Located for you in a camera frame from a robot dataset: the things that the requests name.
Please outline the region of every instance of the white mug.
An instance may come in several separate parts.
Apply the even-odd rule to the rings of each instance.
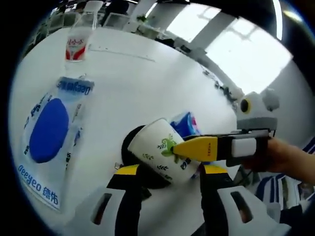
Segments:
[[[161,118],[143,127],[128,150],[165,180],[178,184],[188,181],[200,164],[172,153],[171,148],[182,142],[182,137],[166,119]]]

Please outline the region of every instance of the white table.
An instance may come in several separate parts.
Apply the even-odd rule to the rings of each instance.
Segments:
[[[40,42],[21,62],[12,85],[9,132],[13,157],[18,155],[25,119],[35,103],[63,74],[68,29]],[[95,82],[78,156],[70,161],[67,190],[58,214],[27,192],[35,210],[50,226],[69,220],[75,207],[99,186],[106,186],[121,163],[126,134],[157,118],[192,111],[203,133],[236,129],[228,101],[214,88],[200,65],[176,50],[153,40],[98,28],[88,74]],[[229,168],[232,178],[238,167]],[[142,204],[140,236],[190,236],[203,222],[199,179],[177,188],[150,190]]]

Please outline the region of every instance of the bottle cap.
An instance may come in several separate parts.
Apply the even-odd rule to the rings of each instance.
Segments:
[[[98,12],[100,8],[103,6],[103,1],[88,1],[85,5],[84,11],[89,12]]]

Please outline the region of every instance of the water bottle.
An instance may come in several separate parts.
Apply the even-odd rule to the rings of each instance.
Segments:
[[[87,2],[84,13],[71,28],[65,50],[65,76],[73,79],[84,78],[87,71],[87,52],[91,37],[97,25],[97,12],[102,1]]]

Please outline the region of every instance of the bottle label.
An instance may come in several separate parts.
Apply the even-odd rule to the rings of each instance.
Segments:
[[[65,50],[65,58],[67,60],[84,60],[88,39],[89,37],[86,36],[69,37]]]

